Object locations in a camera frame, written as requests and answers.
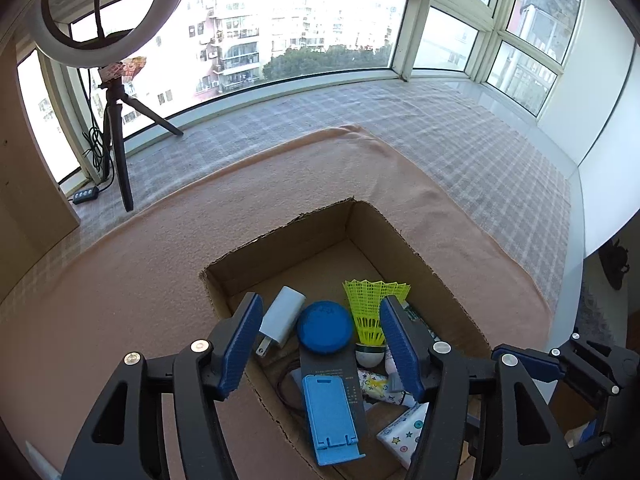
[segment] green foliage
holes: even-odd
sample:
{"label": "green foliage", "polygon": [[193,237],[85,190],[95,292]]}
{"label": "green foliage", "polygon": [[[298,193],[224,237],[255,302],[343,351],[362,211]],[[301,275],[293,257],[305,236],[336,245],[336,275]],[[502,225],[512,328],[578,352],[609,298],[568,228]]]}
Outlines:
{"label": "green foliage", "polygon": [[307,47],[290,48],[281,56],[274,57],[262,72],[267,81],[276,81],[301,75],[354,70],[356,68],[386,68],[391,56],[391,45],[376,51],[361,48],[349,50],[344,45],[330,46],[326,52],[316,52]]}

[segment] yellow shuttlecock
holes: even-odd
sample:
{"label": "yellow shuttlecock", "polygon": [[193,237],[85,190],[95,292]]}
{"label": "yellow shuttlecock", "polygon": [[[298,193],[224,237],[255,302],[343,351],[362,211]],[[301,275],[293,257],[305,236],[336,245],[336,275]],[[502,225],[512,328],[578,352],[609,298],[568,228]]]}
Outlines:
{"label": "yellow shuttlecock", "polygon": [[398,301],[406,300],[411,285],[406,283],[344,282],[342,284],[353,320],[356,323],[360,342],[365,345],[380,346],[385,343],[385,335],[380,326],[380,301],[385,296],[394,295]]}

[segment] cardboard box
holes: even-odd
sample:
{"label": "cardboard box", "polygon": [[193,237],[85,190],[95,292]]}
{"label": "cardboard box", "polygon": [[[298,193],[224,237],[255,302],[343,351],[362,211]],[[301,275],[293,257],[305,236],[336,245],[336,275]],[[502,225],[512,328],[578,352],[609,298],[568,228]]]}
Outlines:
{"label": "cardboard box", "polygon": [[[342,288],[345,280],[409,283],[412,288],[408,301],[442,340],[469,356],[490,355],[478,327],[445,284],[366,202],[348,199],[304,214],[226,254],[210,264],[201,277],[220,318],[231,316],[248,291],[260,294],[265,308],[283,285],[305,294],[305,306],[331,300],[348,308]],[[287,408],[274,389],[283,370],[297,356],[298,340],[294,334],[283,348],[274,346],[264,358],[254,355],[245,370],[252,389],[279,425],[283,438],[325,479],[404,478],[405,469],[377,441],[376,434],[406,408],[382,402],[367,412],[369,435],[358,444],[366,458],[339,466],[316,465],[304,418]],[[302,406],[300,393],[290,378],[283,381],[282,391],[290,405]],[[461,462],[466,457],[463,451]]]}

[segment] gray checkered fabric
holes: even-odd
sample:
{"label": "gray checkered fabric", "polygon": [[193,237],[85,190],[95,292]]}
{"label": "gray checkered fabric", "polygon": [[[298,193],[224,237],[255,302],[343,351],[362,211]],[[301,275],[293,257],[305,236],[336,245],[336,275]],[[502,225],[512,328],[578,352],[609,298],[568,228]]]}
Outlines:
{"label": "gray checkered fabric", "polygon": [[144,207],[232,162],[306,133],[360,124],[435,180],[533,278],[555,310],[569,231],[570,185],[523,136],[443,82],[363,82],[302,92],[198,124],[129,159],[136,208],[117,182],[78,206],[78,229],[0,305],[0,319],[43,292],[98,238]]}

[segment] patterned wrapper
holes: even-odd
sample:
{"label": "patterned wrapper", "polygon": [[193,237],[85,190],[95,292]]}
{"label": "patterned wrapper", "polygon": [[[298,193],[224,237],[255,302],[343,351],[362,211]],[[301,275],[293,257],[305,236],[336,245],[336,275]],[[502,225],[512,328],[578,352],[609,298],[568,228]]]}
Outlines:
{"label": "patterned wrapper", "polygon": [[389,390],[389,379],[384,375],[358,369],[358,378],[360,379],[360,389],[363,395],[367,395],[372,399],[388,402],[389,404],[402,404],[409,408],[415,405],[412,394],[408,394],[407,392],[391,392]]}
{"label": "patterned wrapper", "polygon": [[405,469],[418,446],[429,403],[416,404],[378,433],[378,440],[394,454]]}

